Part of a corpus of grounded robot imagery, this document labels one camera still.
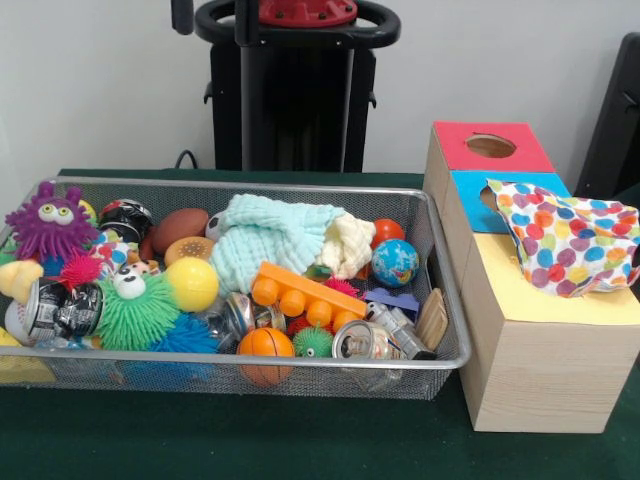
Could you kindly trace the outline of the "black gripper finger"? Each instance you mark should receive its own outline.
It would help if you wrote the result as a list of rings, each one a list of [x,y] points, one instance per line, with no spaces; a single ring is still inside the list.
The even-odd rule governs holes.
[[[171,25],[174,31],[183,36],[194,31],[194,1],[171,0]]]
[[[257,0],[235,1],[235,41],[240,47],[257,43]]]

